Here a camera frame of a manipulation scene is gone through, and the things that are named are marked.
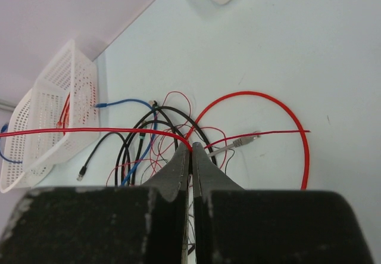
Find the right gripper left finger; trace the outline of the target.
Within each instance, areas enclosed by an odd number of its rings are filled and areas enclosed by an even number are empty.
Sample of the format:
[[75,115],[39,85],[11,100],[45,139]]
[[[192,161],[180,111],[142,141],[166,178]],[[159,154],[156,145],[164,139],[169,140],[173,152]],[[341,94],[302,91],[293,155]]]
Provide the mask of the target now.
[[134,187],[45,187],[15,206],[2,263],[186,263],[190,151]]

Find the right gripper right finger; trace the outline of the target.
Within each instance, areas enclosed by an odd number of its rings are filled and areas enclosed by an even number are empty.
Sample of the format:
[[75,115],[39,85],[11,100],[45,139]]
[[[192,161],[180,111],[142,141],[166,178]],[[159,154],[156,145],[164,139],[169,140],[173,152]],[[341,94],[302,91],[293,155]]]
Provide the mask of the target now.
[[198,263],[372,263],[355,213],[332,191],[246,190],[192,146]]

